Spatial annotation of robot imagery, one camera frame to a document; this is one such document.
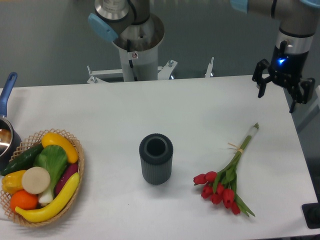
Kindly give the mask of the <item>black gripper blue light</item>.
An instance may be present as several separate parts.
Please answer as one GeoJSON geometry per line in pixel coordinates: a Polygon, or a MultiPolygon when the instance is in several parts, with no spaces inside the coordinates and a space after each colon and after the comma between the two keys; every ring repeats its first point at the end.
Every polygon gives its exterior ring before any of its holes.
{"type": "Polygon", "coordinates": [[[291,53],[289,48],[288,40],[282,40],[279,46],[275,46],[271,63],[264,58],[256,64],[252,81],[258,87],[258,98],[264,96],[267,83],[270,81],[280,87],[288,88],[292,98],[289,113],[293,113],[296,104],[306,104],[312,98],[315,79],[302,78],[302,70],[309,52],[291,53]],[[269,73],[266,78],[263,78],[264,70],[268,70],[269,73]]]}

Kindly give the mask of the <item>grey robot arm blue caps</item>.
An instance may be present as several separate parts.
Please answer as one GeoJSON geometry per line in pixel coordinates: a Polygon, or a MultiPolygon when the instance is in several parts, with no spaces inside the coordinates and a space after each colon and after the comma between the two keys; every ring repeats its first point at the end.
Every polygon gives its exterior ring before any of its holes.
{"type": "MultiPolygon", "coordinates": [[[[315,87],[313,78],[302,71],[320,19],[317,0],[232,0],[233,9],[256,13],[280,22],[271,61],[256,64],[252,80],[264,96],[268,83],[290,94],[293,104],[306,104],[315,87]]],[[[162,21],[150,12],[147,0],[97,0],[88,16],[91,29],[112,42],[122,58],[123,78],[127,82],[155,80],[158,58],[146,59],[157,49],[165,34],[162,21]]]]}

